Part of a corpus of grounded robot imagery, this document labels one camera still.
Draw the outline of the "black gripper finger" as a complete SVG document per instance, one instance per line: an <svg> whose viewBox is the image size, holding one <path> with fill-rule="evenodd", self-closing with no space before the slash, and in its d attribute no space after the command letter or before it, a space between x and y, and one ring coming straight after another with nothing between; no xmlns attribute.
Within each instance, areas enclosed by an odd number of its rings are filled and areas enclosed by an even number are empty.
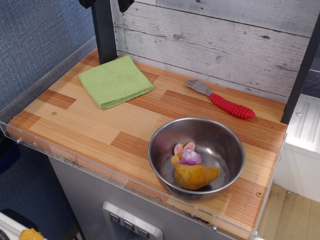
<svg viewBox="0 0 320 240"><path fill-rule="evenodd" d="M85 9L90 8L96 0L78 0L81 6L83 6Z"/></svg>
<svg viewBox="0 0 320 240"><path fill-rule="evenodd" d="M133 3L134 0L118 0L119 11L126 12Z"/></svg>

